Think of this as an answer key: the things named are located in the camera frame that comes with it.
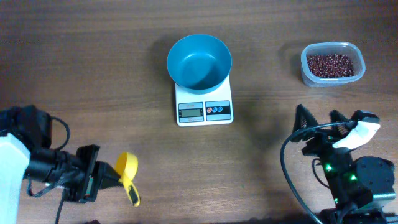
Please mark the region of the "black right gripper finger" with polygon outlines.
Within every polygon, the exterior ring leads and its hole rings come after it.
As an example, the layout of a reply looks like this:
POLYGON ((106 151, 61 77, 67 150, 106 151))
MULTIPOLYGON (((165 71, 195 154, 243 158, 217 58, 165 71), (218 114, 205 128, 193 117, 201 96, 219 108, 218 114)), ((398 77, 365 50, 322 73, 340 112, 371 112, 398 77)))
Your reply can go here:
MULTIPOLYGON (((299 104, 296 107, 295 113, 295 123, 293 126, 292 133, 295 133, 301 129, 308 129, 313 126, 318 126, 318 121, 311 114, 311 112, 304 107, 303 104, 299 104)), ((291 139, 292 142, 308 141, 309 139, 315 137, 316 132, 314 130, 306 131, 302 134, 297 134, 291 139)))
POLYGON ((330 119, 332 123, 343 123, 337 126, 333 126, 333 132, 338 136, 346 136, 348 134, 348 130, 345 126, 345 123, 349 121, 343 114, 341 114, 337 110, 333 110, 330 112, 330 119))

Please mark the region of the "yellow plastic measuring scoop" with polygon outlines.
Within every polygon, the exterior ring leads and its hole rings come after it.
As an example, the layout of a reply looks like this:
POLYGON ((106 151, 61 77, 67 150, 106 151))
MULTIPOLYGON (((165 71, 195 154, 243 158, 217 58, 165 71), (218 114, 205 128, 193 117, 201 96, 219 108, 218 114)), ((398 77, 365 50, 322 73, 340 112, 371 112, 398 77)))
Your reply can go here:
POLYGON ((115 171, 120 176, 119 182, 122 183, 130 202, 138 207, 141 199, 136 186, 134 185, 134 178, 138 170, 138 158, 130 152, 123 152, 116 161, 115 171))

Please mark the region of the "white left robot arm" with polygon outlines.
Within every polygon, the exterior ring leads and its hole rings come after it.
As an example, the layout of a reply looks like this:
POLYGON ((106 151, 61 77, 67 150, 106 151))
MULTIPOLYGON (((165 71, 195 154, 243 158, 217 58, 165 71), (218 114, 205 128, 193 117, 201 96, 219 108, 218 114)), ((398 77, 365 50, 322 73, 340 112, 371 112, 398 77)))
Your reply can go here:
POLYGON ((96 200, 99 190, 119 187, 120 175, 107 162, 97 160, 99 146, 82 146, 76 154, 52 145, 56 118, 34 105, 1 111, 1 223, 15 223, 22 181, 45 183, 31 197, 42 197, 61 188, 62 202, 96 200))

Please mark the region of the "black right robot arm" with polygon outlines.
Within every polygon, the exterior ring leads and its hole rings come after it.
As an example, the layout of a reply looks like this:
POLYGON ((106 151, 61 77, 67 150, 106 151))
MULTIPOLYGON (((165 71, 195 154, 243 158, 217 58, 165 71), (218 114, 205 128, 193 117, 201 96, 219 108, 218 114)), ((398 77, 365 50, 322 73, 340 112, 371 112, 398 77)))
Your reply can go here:
POLYGON ((396 198, 393 162, 374 156, 353 159, 352 152, 367 144, 377 133, 380 119, 366 110, 347 118, 330 112, 330 123, 319 124, 311 112, 298 105, 290 142, 303 141, 304 156, 319 164, 335 207, 310 216, 317 223, 397 223, 383 207, 396 198))

